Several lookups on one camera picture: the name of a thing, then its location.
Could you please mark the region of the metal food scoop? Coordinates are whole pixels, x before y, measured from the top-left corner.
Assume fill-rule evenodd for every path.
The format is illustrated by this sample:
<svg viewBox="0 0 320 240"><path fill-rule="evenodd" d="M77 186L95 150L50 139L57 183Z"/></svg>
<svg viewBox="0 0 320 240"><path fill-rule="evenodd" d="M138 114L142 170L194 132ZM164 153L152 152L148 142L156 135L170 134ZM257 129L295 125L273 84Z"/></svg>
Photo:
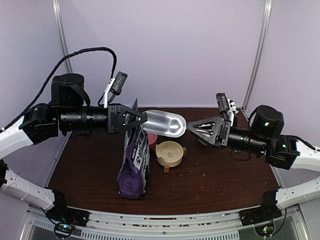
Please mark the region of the metal food scoop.
<svg viewBox="0 0 320 240"><path fill-rule="evenodd" d="M189 131L186 119L177 113L162 110L146 110L143 114L147 115L147 121L141 124L141 127L148 133L168 138L179 138L186 131Z"/></svg>

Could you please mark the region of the purple pet food bag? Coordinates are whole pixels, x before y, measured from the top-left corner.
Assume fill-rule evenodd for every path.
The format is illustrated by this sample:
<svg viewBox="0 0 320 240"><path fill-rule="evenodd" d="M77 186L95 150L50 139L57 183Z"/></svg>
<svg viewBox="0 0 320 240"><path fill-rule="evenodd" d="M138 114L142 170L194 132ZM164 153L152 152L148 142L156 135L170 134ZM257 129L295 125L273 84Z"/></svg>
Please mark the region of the purple pet food bag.
<svg viewBox="0 0 320 240"><path fill-rule="evenodd" d="M138 125L125 132L121 169L117 176L121 198L143 199L150 169L148 134Z"/></svg>

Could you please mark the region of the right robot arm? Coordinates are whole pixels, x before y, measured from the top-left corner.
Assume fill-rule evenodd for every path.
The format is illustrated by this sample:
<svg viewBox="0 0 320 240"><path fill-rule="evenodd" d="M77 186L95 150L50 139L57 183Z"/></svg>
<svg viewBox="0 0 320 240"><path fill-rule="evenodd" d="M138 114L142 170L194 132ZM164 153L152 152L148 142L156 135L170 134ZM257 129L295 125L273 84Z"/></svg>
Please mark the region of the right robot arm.
<svg viewBox="0 0 320 240"><path fill-rule="evenodd" d="M221 116L189 122L187 129L208 146L265 157L275 168L320 170L320 149L294 135L282 134L284 116L271 106L260 105L251 114L248 129L234 126L236 111L220 109Z"/></svg>

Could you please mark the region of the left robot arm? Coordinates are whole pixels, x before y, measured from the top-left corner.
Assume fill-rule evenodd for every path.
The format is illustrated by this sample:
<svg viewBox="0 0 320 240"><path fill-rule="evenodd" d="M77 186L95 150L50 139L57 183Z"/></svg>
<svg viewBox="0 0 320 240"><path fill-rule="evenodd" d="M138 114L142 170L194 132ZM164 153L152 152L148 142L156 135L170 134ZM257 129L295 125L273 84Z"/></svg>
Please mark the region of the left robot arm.
<svg viewBox="0 0 320 240"><path fill-rule="evenodd" d="M85 78L78 73L55 76L51 83L51 101L39 103L19 117L0 134L0 157L74 131L122 133L147 121L135 109L115 103L92 106L85 92ZM0 162L0 189L13 196L52 211L61 222L72 218L63 193L42 188L15 174Z"/></svg>

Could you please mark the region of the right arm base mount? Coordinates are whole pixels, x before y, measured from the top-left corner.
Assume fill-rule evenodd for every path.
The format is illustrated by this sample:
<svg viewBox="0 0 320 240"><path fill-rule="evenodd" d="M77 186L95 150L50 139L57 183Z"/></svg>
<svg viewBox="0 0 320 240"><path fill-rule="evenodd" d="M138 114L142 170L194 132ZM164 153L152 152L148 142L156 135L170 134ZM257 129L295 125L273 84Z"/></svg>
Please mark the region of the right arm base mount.
<svg viewBox="0 0 320 240"><path fill-rule="evenodd" d="M254 226L255 233L261 238L271 238L276 233L275 219L282 216L282 211L276 206L278 189L266 191L260 206L241 210L239 218L241 225Z"/></svg>

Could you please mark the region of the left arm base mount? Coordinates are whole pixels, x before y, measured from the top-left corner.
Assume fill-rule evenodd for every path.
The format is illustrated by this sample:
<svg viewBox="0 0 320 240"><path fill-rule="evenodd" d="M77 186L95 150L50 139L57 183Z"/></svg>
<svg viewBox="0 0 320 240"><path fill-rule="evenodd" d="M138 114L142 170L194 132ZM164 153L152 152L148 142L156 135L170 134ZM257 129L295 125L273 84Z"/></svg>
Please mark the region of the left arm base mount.
<svg viewBox="0 0 320 240"><path fill-rule="evenodd" d="M43 210L46 218L53 223L53 233L58 239L65 240L76 230L76 227L86 227L90 213L87 210L67 206L65 195L57 190L52 191L53 207Z"/></svg>

